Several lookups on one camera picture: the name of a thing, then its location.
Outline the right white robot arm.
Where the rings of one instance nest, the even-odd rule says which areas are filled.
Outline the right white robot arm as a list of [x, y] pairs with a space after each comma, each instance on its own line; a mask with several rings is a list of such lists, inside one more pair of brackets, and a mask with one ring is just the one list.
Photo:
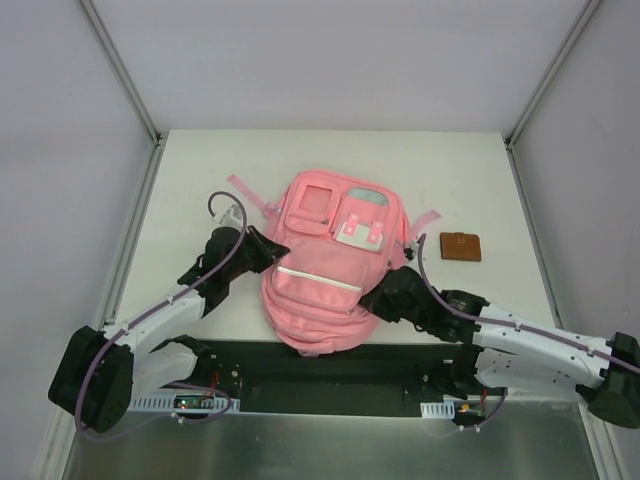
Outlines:
[[456, 344], [454, 358], [427, 374], [443, 394], [538, 392], [581, 403], [609, 424], [639, 426], [639, 343], [630, 335], [606, 339], [537, 325], [480, 296], [438, 291], [409, 267], [389, 271], [359, 304]]

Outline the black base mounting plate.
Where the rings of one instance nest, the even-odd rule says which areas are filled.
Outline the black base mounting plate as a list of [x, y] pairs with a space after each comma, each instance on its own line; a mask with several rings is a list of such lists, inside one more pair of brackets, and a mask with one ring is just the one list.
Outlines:
[[280, 342], [176, 341], [198, 357], [187, 383], [226, 393], [242, 413], [417, 417], [423, 403], [486, 390], [473, 377], [450, 379], [466, 355], [456, 345], [364, 344], [311, 358]]

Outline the brown leather wallet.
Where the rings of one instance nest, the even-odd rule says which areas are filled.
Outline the brown leather wallet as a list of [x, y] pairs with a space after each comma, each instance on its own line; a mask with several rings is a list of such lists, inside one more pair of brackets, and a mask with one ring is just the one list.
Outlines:
[[443, 260], [481, 262], [480, 237], [463, 232], [440, 233], [440, 255]]

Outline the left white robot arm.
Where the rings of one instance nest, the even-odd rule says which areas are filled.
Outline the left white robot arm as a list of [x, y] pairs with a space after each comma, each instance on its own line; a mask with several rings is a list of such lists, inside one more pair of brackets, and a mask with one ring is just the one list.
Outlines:
[[209, 346], [185, 334], [217, 308], [241, 275], [266, 271], [290, 250], [255, 227], [218, 227], [204, 251], [156, 305], [100, 330], [76, 330], [48, 390], [49, 400], [78, 426], [105, 433], [134, 399], [175, 382], [213, 388]]

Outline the pink student backpack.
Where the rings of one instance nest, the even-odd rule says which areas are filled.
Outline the pink student backpack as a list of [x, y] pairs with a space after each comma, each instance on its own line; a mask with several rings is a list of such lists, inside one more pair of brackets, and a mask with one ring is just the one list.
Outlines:
[[304, 357], [355, 348], [379, 324], [359, 300], [409, 261], [403, 247], [439, 219], [411, 221], [392, 190], [343, 174], [298, 174], [281, 199], [263, 201], [238, 176], [229, 183], [263, 214], [265, 236], [290, 249], [263, 276], [266, 318]]

